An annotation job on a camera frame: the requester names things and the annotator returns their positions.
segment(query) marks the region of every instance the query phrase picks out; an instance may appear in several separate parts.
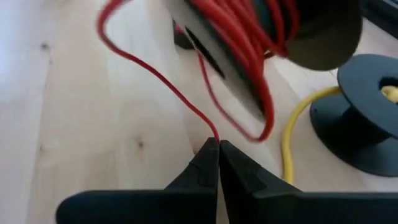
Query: yellow wire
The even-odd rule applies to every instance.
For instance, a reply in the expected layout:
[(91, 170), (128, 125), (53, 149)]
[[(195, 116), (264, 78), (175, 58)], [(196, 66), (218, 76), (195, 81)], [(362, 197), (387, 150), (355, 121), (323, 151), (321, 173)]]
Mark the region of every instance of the yellow wire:
[(315, 91), (311, 93), (311, 95), (307, 96), (304, 100), (302, 100), (293, 112), (290, 114), (289, 119), (287, 120), (287, 124), (285, 126), (283, 135), (282, 135), (282, 158), (284, 163), (284, 179), (288, 184), (293, 184), (294, 179), (294, 167), (292, 161), (292, 155), (290, 151), (290, 139), (292, 137), (292, 131), (294, 125), (297, 121), (297, 118), (303, 112), (303, 110), (310, 105), (312, 102), (319, 98), (323, 98), (325, 96), (334, 95), (340, 93), (340, 88), (338, 86), (326, 88), (324, 90)]

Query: red wire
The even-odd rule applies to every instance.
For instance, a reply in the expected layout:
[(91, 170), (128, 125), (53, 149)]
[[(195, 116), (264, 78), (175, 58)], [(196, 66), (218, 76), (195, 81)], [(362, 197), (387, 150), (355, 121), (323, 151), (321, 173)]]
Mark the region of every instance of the red wire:
[[(116, 11), (126, 0), (110, 0), (101, 11), (98, 22), (97, 32), (102, 41), (118, 55), (136, 62), (146, 70), (150, 71), (159, 78), (181, 101), (204, 120), (213, 131), (214, 137), (220, 141), (215, 125), (195, 106), (193, 106), (162, 74), (156, 69), (142, 61), (141, 59), (118, 48), (105, 34), (105, 24), (111, 14)], [(284, 20), (279, 7), (278, 0), (266, 0), (272, 19), (275, 22), (277, 43), (273, 43), (271, 38), (263, 31), (259, 21), (255, 17), (254, 6), (246, 0), (192, 0), (192, 3), (202, 12), (203, 15), (214, 25), (218, 34), (228, 44), (234, 56), (244, 66), (247, 75), (252, 80), (258, 92), (262, 107), (266, 114), (266, 124), (260, 136), (254, 137), (244, 130), (219, 104), (211, 88), (204, 61), (198, 52), (200, 67), (206, 87), (211, 99), (221, 114), (248, 140), (261, 142), (269, 136), (274, 125), (274, 107), (268, 84), (263, 77), (264, 59), (274, 54), (285, 57), (287, 51), (284, 48)], [(291, 32), (288, 40), (291, 39), (298, 30), (299, 13), (295, 7), (294, 0), (283, 0), (286, 9), (290, 13), (292, 20)]]

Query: light wood grain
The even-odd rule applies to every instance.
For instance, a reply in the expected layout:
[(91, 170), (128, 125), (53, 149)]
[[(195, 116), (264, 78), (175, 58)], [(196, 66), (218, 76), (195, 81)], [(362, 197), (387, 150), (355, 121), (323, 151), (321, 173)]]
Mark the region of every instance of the light wood grain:
[[(0, 2), (0, 223), (54, 223), (57, 205), (89, 189), (161, 189), (211, 136), (149, 72), (106, 49), (95, 33), (104, 0)], [(275, 101), (268, 141), (247, 142), (208, 96), (197, 56), (174, 46), (172, 20), (159, 0), (133, 1), (110, 21), (123, 49), (162, 72), (208, 115), (227, 139), (280, 176), (279, 139), (294, 106), (334, 86), (336, 70), (314, 72), (272, 58), (264, 75)], [(398, 41), (369, 21), (358, 54), (398, 57)], [(253, 133), (262, 124), (216, 73), (222, 105)], [(398, 180), (376, 177), (337, 159), (317, 139), (304, 113), (294, 130), (295, 185), (304, 191), (397, 191)], [(227, 223), (220, 189), (218, 223)]]

